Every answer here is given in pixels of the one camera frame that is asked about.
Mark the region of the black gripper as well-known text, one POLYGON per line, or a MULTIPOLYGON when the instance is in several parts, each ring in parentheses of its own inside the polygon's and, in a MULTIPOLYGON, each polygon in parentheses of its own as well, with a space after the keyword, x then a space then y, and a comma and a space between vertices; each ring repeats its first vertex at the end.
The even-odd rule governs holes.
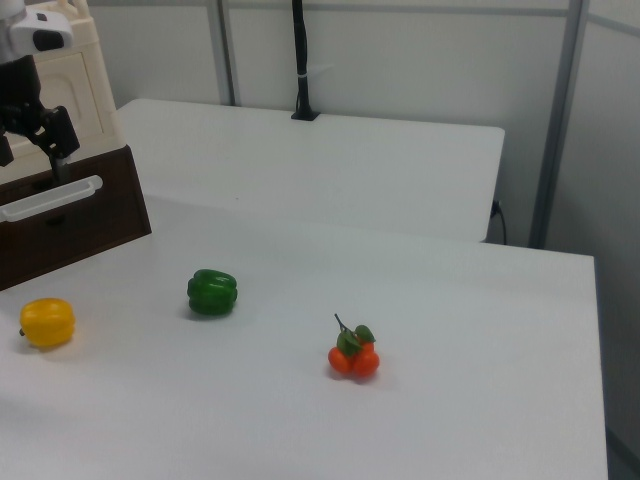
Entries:
POLYGON ((28 139, 38 136, 38 146, 49 159, 53 178, 62 185, 69 181, 67 163, 80 143, 67 109, 45 109, 40 92, 32 55, 1 65, 0 166, 6 167, 14 160, 6 132, 28 139))

